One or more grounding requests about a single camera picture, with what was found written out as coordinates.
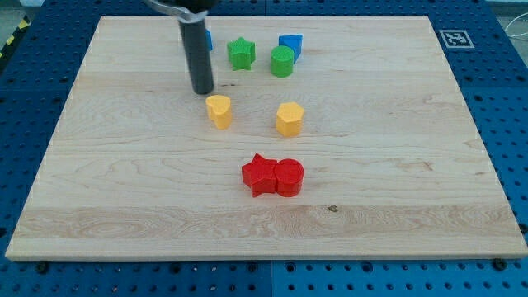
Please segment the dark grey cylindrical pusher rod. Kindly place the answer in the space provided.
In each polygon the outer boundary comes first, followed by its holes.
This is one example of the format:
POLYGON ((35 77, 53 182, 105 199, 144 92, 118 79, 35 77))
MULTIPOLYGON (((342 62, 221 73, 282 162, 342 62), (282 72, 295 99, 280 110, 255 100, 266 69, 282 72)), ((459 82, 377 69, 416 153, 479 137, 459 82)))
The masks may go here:
POLYGON ((214 89, 205 21, 179 22, 187 67, 194 93, 208 94, 214 89))

